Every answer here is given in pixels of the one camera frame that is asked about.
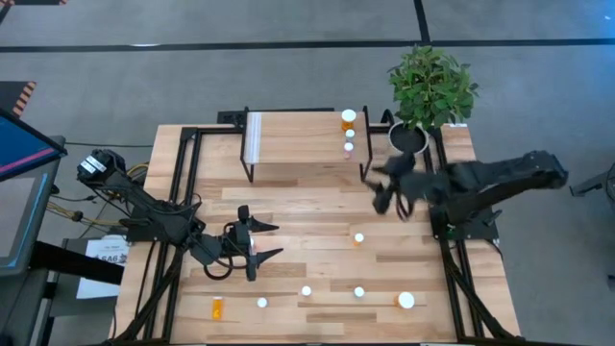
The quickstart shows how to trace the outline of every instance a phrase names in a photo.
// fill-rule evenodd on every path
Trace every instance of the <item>gray concrete floor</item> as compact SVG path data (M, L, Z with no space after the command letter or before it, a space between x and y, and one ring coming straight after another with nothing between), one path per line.
M607 0L424 3L433 39L615 37L615 5ZM71 0L60 7L15 7L0 26L0 46L419 37L410 0ZM217 111L246 105L368 105L376 117L394 107L386 70L404 51L1 54L0 80L38 82L24 119L47 135L140 144L152 142L159 124L212 123ZM615 46L447 51L472 64L481 86L469 121L480 160L549 150L570 170L571 184L615 160ZM75 167L89 150L69 147L57 180L63 195L87 195ZM118 152L131 163L150 154ZM95 214L99 206L78 208ZM502 208L504 265L523 335L612 345L615 293L605 276L615 272L615 217L603 192L575 199L566 189L532 191ZM82 230L49 215L40 237L60 243ZM51 344L100 341L110 316L59 320Z

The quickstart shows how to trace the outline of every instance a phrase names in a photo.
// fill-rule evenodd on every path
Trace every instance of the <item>green leaves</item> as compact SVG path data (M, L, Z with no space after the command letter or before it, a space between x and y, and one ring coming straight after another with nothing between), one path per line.
M479 85L471 82L469 68L429 46L413 47L389 69L393 99L400 102L396 116L409 128L440 127L470 117Z

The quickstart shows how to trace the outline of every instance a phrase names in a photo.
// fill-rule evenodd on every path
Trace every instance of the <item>black plant pot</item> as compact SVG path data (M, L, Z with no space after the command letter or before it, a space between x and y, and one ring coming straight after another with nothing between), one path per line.
M422 153L427 149L427 138L427 133L420 127L409 130L401 121L388 131L388 141L401 153Z

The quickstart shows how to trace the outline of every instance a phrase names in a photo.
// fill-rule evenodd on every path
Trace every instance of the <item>potted plant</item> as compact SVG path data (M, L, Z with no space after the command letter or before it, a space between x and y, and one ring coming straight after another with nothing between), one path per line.
M470 117L479 85L470 81L469 67L429 46L402 55L402 63L389 70L393 100L400 102L395 115L401 121L388 133L394 148L421 153L429 143L424 129Z

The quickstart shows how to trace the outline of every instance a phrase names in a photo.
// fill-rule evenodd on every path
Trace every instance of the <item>wooden tabletop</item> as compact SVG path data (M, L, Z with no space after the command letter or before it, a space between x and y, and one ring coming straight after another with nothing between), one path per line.
M244 160L247 163L366 163L369 151L365 124L365 113L358 111L353 123L355 149L345 160L346 137L341 128L341 111L250 112Z
M181 126L160 126L145 189L166 199L171 186ZM475 158L467 128L442 128L449 161ZM240 205L280 226L254 235L258 251L283 247L263 264L255 282L244 271L215 282L190 255L184 257L173 343L247 342L420 342L454 341L455 331L440 250L431 237L427 206L419 203L403 223L394 210L379 216L373 195L348 164L289 164L283 169L257 165L259 179L250 184L237 159L240 136L205 136L195 191L203 197L198 216L207 232L220 234L236 219ZM372 135L374 164L393 154L386 135ZM418 160L418 168L423 160ZM187 159L185 172L189 165ZM370 172L368 179L381 179ZM352 236L363 233L359 247ZM510 332L519 332L500 256L485 241L467 241L478 295ZM123 331L135 315L149 243L133 246L117 301L117 328ZM144 297L149 295L156 256L150 265ZM222 269L211 267L215 273ZM304 297L301 287L312 295ZM365 289L356 298L356 286ZM410 291L416 306L393 306L394 297ZM221 321L211 319L212 297L224 297ZM269 307L257 307L266 297ZM466 333L472 334L467 302L460 294ZM159 311L164 311L165 300ZM160 335L163 312L157 316Z

